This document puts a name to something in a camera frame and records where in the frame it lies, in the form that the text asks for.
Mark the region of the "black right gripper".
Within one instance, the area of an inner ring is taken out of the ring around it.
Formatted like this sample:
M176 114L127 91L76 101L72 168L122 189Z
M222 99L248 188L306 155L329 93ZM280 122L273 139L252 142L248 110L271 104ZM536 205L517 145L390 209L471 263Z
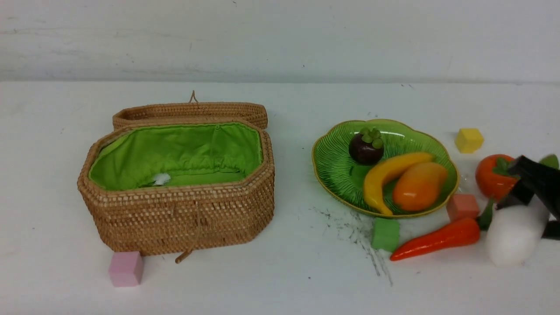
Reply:
M512 189L496 204L496 210L511 206L527 206L537 196L551 215L557 220L549 220L542 234L543 239L560 241L559 193L560 172L559 159L556 155L547 155L539 162L521 155L514 159L507 172L519 177Z

